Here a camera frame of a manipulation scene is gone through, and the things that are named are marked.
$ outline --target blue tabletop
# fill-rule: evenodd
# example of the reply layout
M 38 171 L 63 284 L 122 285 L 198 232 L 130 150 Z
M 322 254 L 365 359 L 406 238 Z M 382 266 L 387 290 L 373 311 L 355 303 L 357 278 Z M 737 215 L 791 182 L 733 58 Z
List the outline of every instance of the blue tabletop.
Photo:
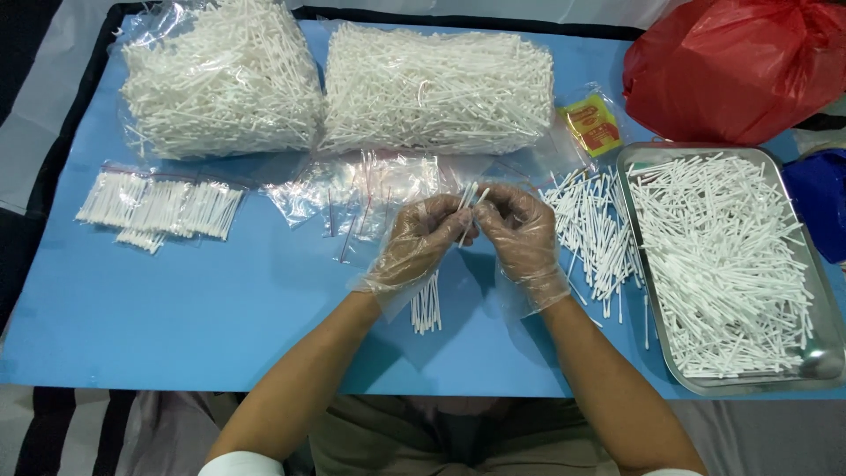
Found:
M 324 64 L 328 32 L 319 22 L 301 24 L 317 62 Z M 525 37 L 549 46 L 557 95 L 596 81 L 622 103 L 628 42 Z M 319 219 L 291 231 L 272 203 L 255 192 L 240 210 L 229 241 L 168 243 L 155 257 L 113 244 L 113 233 L 74 222 L 99 166 L 106 160 L 135 160 L 124 145 L 116 113 L 118 88 L 126 75 L 119 55 L 112 58 L 77 129 L 12 317 L 0 380 L 110 389 L 249 390 L 341 301 L 346 282 L 359 270 L 331 259 L 341 238 L 321 238 Z M 630 125 L 634 139 L 651 139 L 652 133 L 634 121 Z M 766 147 L 783 160 L 797 155 L 788 134 Z M 569 258 L 564 250 L 562 262 Z M 392 324 L 380 321 L 362 344 L 341 391 L 571 396 L 541 320 L 532 316 L 516 324 L 503 322 L 492 289 L 493 269 L 493 248 L 485 239 L 469 249 L 451 250 L 440 273 L 443 330 L 415 335 L 407 309 Z M 844 309 L 841 272 L 832 265 L 827 272 Z M 574 281 L 586 292 L 580 276 Z M 602 321 L 608 339 L 664 397 L 698 398 L 669 374 L 654 335 L 651 349 L 644 349 L 641 291 L 625 289 L 623 307 L 622 325 L 615 318 Z M 586 311 L 602 320 L 601 304 Z M 751 398 L 844 397 L 846 389 Z

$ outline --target gray pants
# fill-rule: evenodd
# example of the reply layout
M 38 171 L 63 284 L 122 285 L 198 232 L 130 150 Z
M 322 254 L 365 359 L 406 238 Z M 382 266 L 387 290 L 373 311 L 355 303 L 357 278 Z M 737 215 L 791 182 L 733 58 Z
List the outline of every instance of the gray pants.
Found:
M 484 419 L 470 465 L 450 462 L 439 432 L 396 396 L 337 396 L 309 440 L 320 475 L 618 474 L 571 399 L 521 399 Z

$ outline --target hand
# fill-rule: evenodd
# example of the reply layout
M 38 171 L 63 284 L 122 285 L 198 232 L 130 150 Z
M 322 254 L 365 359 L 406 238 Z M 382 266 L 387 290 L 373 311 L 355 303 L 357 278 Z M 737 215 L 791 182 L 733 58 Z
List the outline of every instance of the hand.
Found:
M 394 293 L 430 276 L 449 247 L 464 233 L 464 245 L 473 244 L 479 230 L 470 209 L 458 210 L 461 199 L 437 195 L 402 207 L 382 252 L 362 281 L 371 291 Z
M 490 191 L 473 207 L 473 214 L 497 249 L 505 275 L 525 289 L 536 311 L 569 296 L 567 277 L 558 264 L 552 209 L 511 185 L 479 185 L 479 192 L 486 188 Z

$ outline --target white sleeve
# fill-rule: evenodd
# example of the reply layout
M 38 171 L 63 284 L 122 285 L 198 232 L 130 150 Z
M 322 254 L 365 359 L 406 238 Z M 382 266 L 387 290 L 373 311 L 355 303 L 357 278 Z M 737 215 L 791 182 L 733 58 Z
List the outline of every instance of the white sleeve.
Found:
M 233 451 L 209 461 L 198 476 L 284 476 L 282 463 L 250 451 Z
M 702 475 L 697 473 L 696 471 L 690 471 L 689 469 L 659 469 L 657 471 L 652 471 L 650 473 L 646 473 L 643 476 L 702 476 Z

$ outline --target red plastic bag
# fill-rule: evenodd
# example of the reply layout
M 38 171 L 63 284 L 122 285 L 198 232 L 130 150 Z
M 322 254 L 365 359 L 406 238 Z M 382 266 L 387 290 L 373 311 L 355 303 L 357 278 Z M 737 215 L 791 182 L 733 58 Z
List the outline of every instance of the red plastic bag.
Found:
M 672 141 L 757 145 L 846 90 L 846 8 L 694 0 L 626 52 L 626 112 Z

